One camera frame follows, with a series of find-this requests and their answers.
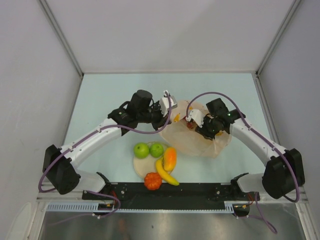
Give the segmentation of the yellow fake banana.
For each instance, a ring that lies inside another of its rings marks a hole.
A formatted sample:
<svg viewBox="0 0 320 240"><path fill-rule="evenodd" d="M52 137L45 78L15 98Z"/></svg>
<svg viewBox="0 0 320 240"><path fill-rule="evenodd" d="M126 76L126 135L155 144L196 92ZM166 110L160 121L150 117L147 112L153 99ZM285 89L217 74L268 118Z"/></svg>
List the yellow fake banana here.
<svg viewBox="0 0 320 240"><path fill-rule="evenodd" d="M160 158L155 162L155 168L157 173L160 175L160 177L166 181L168 184L173 185L173 186L179 186L180 183L172 177L170 174L168 174L162 165L163 160Z"/></svg>

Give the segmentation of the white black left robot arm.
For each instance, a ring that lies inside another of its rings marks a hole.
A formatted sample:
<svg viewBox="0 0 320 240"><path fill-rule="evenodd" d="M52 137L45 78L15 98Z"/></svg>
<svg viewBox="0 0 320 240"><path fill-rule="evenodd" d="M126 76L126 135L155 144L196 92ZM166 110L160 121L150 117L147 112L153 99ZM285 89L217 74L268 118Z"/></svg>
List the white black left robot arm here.
<svg viewBox="0 0 320 240"><path fill-rule="evenodd" d="M136 91L131 100L114 109L102 123L80 139L61 147L51 145L45 150L39 192L46 193L42 183L48 179L53 190L61 195L78 189L93 192L100 200L107 199L111 193L107 179L98 172L79 170L79 166L104 145L128 132L136 133L138 124L151 124L153 134L161 132L170 123L172 110L177 106L176 99L167 90L158 101L154 101L146 90Z"/></svg>

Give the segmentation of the translucent peach plastic bag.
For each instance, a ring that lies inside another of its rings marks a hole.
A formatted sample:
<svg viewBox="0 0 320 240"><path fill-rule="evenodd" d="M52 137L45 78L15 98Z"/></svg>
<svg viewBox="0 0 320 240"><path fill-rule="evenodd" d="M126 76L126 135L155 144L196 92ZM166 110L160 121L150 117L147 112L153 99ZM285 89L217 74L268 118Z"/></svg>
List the translucent peach plastic bag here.
<svg viewBox="0 0 320 240"><path fill-rule="evenodd" d="M168 124L159 135L181 153L191 157L216 158L231 142L232 136L226 132L220 133L214 140L205 139L187 128L186 110L189 101L180 100L177 107L171 111L171 124Z"/></svg>

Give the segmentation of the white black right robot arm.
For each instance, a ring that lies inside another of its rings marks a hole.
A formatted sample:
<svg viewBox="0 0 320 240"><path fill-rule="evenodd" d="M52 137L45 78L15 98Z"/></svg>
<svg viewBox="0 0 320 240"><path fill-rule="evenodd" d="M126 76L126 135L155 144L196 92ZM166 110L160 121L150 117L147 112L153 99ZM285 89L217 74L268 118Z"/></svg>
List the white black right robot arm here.
<svg viewBox="0 0 320 240"><path fill-rule="evenodd" d="M249 192L265 192L274 199L291 191L299 194L299 188L305 184L305 174L303 158L297 149L287 149L264 137L238 108L229 110L220 98L207 103L206 107L207 114L193 109L186 118L196 123L195 131L211 141L220 133L228 133L245 144L265 167L263 173L244 173L234 178L236 185L230 188L230 194L235 200L242 201Z"/></svg>

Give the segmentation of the orange yellow fake mango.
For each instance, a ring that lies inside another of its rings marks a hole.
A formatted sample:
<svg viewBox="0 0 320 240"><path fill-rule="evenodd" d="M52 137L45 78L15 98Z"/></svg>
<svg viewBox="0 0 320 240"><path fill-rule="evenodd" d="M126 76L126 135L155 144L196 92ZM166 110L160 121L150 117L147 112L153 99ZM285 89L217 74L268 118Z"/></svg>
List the orange yellow fake mango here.
<svg viewBox="0 0 320 240"><path fill-rule="evenodd" d="M168 147L163 155L163 167L167 172L174 170L177 164L177 151L174 147Z"/></svg>

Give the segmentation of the green fake apple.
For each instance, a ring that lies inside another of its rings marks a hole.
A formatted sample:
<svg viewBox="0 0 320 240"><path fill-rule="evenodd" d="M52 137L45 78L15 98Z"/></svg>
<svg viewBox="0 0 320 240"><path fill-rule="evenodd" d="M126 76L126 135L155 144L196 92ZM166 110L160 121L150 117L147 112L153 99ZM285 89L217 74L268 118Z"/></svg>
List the green fake apple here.
<svg viewBox="0 0 320 240"><path fill-rule="evenodd" d="M150 153L149 146L144 142L139 142L133 147L134 156L138 159L146 158Z"/></svg>
<svg viewBox="0 0 320 240"><path fill-rule="evenodd" d="M164 148L160 143L154 143L149 148L149 153L154 158L160 158L164 153Z"/></svg>

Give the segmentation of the red fake grape bunch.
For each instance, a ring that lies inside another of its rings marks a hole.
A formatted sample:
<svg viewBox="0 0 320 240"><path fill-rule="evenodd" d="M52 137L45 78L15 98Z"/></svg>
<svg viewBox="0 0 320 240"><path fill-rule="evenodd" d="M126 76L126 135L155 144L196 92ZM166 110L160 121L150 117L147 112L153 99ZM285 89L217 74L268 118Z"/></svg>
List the red fake grape bunch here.
<svg viewBox="0 0 320 240"><path fill-rule="evenodd" d="M186 122L186 126L189 130L194 130L198 125L194 120L191 120Z"/></svg>

